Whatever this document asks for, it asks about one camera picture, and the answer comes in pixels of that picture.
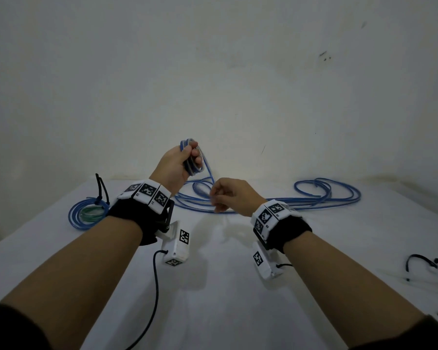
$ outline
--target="hand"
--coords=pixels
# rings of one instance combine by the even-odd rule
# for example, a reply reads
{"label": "hand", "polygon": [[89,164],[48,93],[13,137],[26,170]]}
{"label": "hand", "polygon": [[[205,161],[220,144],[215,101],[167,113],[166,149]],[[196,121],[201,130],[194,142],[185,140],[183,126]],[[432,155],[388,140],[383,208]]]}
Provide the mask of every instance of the hand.
{"label": "hand", "polygon": [[171,196],[177,194],[189,177],[188,172],[183,168],[183,162],[191,155],[196,157],[195,163],[198,167],[203,164],[196,147],[198,147],[198,142],[192,141],[183,151],[180,151],[180,146],[167,151],[149,179],[162,184],[169,190]]}
{"label": "hand", "polygon": [[214,212],[231,208],[240,215],[251,217],[267,200],[259,195],[246,181],[232,178],[219,179],[211,189],[211,204]]}

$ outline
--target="white wall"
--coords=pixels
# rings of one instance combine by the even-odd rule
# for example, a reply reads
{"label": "white wall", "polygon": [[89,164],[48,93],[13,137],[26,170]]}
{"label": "white wall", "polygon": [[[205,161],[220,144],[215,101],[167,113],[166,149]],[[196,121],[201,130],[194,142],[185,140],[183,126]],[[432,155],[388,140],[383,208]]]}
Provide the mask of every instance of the white wall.
{"label": "white wall", "polygon": [[438,0],[0,0],[1,235],[187,137],[216,176],[436,191],[437,130]]}

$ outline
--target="white table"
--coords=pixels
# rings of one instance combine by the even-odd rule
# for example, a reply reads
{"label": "white table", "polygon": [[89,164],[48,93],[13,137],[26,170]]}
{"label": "white table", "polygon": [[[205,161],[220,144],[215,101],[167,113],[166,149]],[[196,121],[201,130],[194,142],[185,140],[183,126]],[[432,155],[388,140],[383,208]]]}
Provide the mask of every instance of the white table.
{"label": "white table", "polygon": [[[106,184],[111,196],[126,185],[127,181]],[[265,196],[293,194],[291,185],[256,182],[253,186]],[[303,212],[304,217],[321,238],[374,272],[420,310],[435,315],[438,293],[406,285],[380,270],[401,273],[405,258],[412,253],[438,257],[438,216],[391,190],[357,187],[363,194],[358,204]],[[95,181],[82,184],[0,242],[0,299],[81,234],[69,225],[68,210],[96,192]],[[159,305],[140,348],[344,348],[291,268],[275,280],[260,279],[250,254],[256,238],[248,218],[176,207],[172,219],[179,219],[182,228],[192,233],[191,254],[186,264],[175,268],[160,264],[159,257]],[[140,335],[154,306],[152,255],[160,244],[135,253],[83,349],[124,349]]]}

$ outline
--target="black wrist strap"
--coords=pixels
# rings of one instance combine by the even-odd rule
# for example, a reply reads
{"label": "black wrist strap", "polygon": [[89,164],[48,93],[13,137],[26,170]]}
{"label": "black wrist strap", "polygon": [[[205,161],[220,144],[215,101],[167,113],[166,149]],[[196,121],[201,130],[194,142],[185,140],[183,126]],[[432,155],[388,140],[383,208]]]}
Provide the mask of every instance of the black wrist strap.
{"label": "black wrist strap", "polygon": [[281,253],[284,253],[284,244],[288,241],[292,241],[306,231],[313,232],[302,217],[289,216],[280,220],[270,231],[266,244],[270,248],[275,248]]}
{"label": "black wrist strap", "polygon": [[117,200],[107,213],[107,216],[132,220],[137,223],[143,231],[143,240],[140,242],[140,245],[150,245],[157,242],[154,234],[158,229],[165,229],[166,225],[169,227],[169,217],[172,215],[173,209],[173,201],[169,201],[172,203],[166,204],[164,211],[159,215],[146,204],[134,199]]}

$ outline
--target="black sleeve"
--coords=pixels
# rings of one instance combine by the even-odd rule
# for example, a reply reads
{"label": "black sleeve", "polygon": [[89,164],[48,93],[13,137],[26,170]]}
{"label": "black sleeve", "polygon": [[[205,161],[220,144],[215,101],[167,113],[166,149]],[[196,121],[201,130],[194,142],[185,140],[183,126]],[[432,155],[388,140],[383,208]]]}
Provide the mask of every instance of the black sleeve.
{"label": "black sleeve", "polygon": [[51,350],[44,332],[16,309],[0,304],[0,349]]}
{"label": "black sleeve", "polygon": [[429,315],[400,336],[352,348],[375,349],[438,349],[438,322]]}

